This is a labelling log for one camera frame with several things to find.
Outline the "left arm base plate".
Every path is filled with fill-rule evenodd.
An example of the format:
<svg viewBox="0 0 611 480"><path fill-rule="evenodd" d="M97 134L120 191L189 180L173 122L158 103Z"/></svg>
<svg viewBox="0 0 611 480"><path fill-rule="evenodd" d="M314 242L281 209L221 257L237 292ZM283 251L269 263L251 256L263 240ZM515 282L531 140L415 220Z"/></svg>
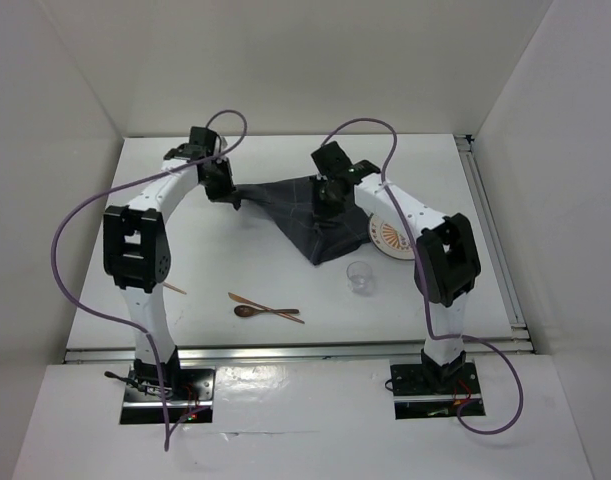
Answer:
<svg viewBox="0 0 611 480"><path fill-rule="evenodd" d="M132 369L126 376L113 376L125 384L121 425L163 424L163 411L157 381L136 379ZM170 424L181 418L188 424L211 423L216 380L214 368L190 368L181 371L179 385L165 388Z"/></svg>

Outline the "dark grey checked cloth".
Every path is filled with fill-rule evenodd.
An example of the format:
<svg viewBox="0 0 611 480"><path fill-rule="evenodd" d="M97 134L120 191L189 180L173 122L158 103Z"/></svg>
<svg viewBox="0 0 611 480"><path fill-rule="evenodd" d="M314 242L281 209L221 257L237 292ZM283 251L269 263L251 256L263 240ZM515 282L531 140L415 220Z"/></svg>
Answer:
<svg viewBox="0 0 611 480"><path fill-rule="evenodd" d="M358 207L329 220L314 217L312 183L307 177L240 184L237 194L260 207L314 266L338 259L370 242L369 218Z"/></svg>

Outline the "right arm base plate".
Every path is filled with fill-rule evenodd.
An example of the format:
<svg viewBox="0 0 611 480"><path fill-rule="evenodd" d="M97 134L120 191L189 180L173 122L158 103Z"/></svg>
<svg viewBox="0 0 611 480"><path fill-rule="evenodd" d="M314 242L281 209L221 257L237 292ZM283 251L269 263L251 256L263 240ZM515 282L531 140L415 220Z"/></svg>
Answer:
<svg viewBox="0 0 611 480"><path fill-rule="evenodd" d="M420 364L394 364L384 386L393 395L397 420L456 417L461 406L463 417L486 415L473 362L467 362L442 386L431 386Z"/></svg>

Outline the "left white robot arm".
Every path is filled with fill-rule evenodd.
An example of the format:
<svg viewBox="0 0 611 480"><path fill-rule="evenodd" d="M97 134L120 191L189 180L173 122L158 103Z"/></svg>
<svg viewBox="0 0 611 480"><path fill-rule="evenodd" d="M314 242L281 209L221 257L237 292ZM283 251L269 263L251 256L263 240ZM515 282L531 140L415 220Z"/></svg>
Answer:
<svg viewBox="0 0 611 480"><path fill-rule="evenodd" d="M166 223L198 186L209 201L240 208L226 147L215 131L193 127L188 141L164 156L163 177L103 215L104 270L120 289L130 321L143 328L135 333L135 381L161 399L178 394L183 380L164 304L163 282L172 264Z"/></svg>

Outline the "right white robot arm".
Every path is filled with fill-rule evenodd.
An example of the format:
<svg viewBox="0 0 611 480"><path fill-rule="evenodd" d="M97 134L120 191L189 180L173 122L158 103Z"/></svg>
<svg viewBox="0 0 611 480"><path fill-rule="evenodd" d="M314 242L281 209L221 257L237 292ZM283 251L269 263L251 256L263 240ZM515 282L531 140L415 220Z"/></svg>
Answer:
<svg viewBox="0 0 611 480"><path fill-rule="evenodd" d="M426 315L421 379L429 390L445 391L465 364L465 306L481 273L469 219L426 206L367 160L352 163L335 141L319 147L311 157L318 170L312 178L315 219L333 219L358 207L408 240Z"/></svg>

